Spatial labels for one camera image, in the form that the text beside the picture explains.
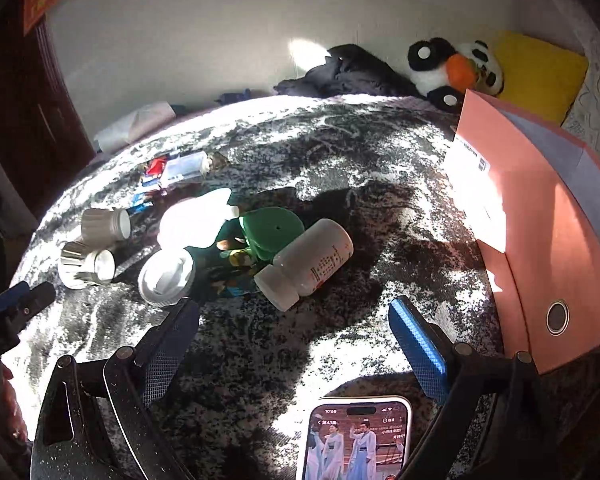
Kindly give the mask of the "black white patterned blanket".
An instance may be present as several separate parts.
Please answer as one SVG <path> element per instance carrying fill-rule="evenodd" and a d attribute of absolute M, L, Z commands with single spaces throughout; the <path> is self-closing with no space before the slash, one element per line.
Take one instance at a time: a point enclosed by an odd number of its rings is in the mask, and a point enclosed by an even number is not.
<path fill-rule="evenodd" d="M 35 422 L 61 356 L 94 361 L 166 316 L 181 272 L 198 334 L 151 414 L 197 479 L 294 476 L 321 396 L 434 407 L 388 325 L 405 296 L 454 341 L 503 349 L 486 269 L 443 169 L 458 119 L 411 99 L 265 98 L 183 120 L 90 169 L 42 217 L 15 280 L 55 302 L 7 356 Z"/>

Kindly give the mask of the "smartphone with video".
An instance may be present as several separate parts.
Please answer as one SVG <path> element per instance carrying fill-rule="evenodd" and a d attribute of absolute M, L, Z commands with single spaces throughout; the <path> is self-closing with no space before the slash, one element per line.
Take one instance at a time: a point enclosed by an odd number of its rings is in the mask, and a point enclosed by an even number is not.
<path fill-rule="evenodd" d="M 395 479 L 410 455 L 412 407 L 403 396 L 329 396 L 309 410 L 298 480 Z"/>

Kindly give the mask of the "white round lid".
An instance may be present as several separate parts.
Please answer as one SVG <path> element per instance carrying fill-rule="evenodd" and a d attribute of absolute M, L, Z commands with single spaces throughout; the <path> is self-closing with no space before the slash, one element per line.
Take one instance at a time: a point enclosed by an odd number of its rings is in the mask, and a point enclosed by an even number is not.
<path fill-rule="evenodd" d="M 183 299 L 196 276 L 196 262 L 184 248 L 160 249 L 138 274 L 138 291 L 154 307 L 171 307 Z"/>

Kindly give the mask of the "white pill bottle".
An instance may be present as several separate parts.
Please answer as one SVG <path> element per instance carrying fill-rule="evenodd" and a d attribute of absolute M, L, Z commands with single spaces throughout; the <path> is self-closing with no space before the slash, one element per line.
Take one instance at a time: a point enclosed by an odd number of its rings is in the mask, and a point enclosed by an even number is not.
<path fill-rule="evenodd" d="M 353 255 L 349 233 L 330 219 L 320 219 L 282 249 L 254 282 L 271 304 L 288 311 L 311 296 Z"/>

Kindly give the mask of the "white plastic bottle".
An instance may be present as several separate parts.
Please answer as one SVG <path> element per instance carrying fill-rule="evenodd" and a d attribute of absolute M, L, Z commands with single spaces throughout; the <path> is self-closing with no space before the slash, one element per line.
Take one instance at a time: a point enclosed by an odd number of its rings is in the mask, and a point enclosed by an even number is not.
<path fill-rule="evenodd" d="M 224 223 L 240 216 L 230 205 L 230 188 L 217 188 L 186 198 L 168 208 L 159 223 L 157 242 L 162 249 L 211 247 Z"/>

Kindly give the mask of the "red small cap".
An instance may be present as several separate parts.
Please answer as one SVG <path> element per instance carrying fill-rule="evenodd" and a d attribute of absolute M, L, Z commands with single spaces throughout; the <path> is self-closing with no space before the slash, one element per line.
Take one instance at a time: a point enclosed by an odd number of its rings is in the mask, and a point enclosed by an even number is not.
<path fill-rule="evenodd" d="M 159 157 L 153 159 L 147 166 L 145 170 L 145 176 L 149 179 L 157 179 L 160 178 L 163 174 L 164 167 L 168 159 L 166 157 Z"/>

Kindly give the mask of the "panda plush toy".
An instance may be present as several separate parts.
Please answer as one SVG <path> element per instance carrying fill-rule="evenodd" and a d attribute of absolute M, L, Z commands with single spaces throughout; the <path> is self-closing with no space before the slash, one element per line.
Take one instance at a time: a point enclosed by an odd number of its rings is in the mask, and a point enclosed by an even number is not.
<path fill-rule="evenodd" d="M 500 63 L 482 40 L 457 46 L 440 37 L 417 41 L 407 51 L 406 76 L 420 96 L 449 113 L 462 110 L 467 90 L 498 96 L 505 84 Z"/>

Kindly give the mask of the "pink storage box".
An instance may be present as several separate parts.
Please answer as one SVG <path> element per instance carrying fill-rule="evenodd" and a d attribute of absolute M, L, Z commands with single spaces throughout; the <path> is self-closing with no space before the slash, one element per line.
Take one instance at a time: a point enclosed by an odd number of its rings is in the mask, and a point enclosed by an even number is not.
<path fill-rule="evenodd" d="M 542 373 L 600 345 L 600 160 L 521 108 L 466 93 L 443 167 L 475 235 L 506 356 Z"/>

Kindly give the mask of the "silver white jar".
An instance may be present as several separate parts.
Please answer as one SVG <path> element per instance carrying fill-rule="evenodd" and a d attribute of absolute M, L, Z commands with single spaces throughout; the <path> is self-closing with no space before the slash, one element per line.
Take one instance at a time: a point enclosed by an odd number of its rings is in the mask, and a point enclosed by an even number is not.
<path fill-rule="evenodd" d="M 116 273 L 114 255 L 107 249 L 93 249 L 81 242 L 68 242 L 61 247 L 58 274 L 70 289 L 87 285 L 107 285 Z"/>
<path fill-rule="evenodd" d="M 108 247 L 127 240 L 131 220 L 125 209 L 88 208 L 81 217 L 81 237 L 93 247 Z"/>

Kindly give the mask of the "clear plastic case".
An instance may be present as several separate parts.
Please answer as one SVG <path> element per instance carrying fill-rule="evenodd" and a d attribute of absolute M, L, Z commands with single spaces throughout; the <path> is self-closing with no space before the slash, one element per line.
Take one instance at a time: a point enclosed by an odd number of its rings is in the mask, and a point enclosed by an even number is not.
<path fill-rule="evenodd" d="M 159 179 L 162 188 L 200 182 L 208 174 L 211 158 L 204 152 L 195 152 L 169 159 Z"/>

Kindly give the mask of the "blue small object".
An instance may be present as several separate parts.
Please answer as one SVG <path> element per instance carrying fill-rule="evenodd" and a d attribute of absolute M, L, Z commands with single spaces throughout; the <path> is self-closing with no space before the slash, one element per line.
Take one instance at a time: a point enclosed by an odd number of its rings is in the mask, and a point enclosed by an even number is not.
<path fill-rule="evenodd" d="M 228 104 L 235 104 L 239 102 L 244 102 L 252 99 L 252 94 L 250 89 L 242 90 L 242 92 L 225 92 L 221 94 L 215 102 L 219 104 L 219 106 L 225 106 Z"/>

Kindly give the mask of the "black clothing pile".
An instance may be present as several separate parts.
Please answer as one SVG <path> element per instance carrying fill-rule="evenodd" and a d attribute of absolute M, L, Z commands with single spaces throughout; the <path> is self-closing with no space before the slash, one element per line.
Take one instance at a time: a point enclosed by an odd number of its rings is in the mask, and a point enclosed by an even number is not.
<path fill-rule="evenodd" d="M 320 99 L 345 94 L 419 96 L 408 78 L 356 44 L 332 47 L 327 52 L 324 64 L 301 78 L 279 82 L 274 90 L 283 96 Z"/>

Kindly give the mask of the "colourful snack packet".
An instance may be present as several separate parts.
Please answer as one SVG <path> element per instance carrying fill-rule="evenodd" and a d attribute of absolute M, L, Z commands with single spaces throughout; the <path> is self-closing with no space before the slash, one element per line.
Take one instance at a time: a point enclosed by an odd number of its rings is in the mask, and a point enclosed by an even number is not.
<path fill-rule="evenodd" d="M 253 278 L 260 263 L 238 220 L 225 222 L 212 245 L 198 250 L 196 261 L 196 284 L 205 300 L 247 296 L 258 291 Z"/>

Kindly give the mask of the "yellow pillow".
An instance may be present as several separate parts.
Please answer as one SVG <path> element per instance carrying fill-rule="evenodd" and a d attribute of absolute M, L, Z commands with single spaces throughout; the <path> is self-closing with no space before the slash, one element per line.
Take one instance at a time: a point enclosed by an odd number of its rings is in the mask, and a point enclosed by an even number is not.
<path fill-rule="evenodd" d="M 584 55 L 516 32 L 506 32 L 493 50 L 504 74 L 498 97 L 560 126 L 588 71 Z"/>

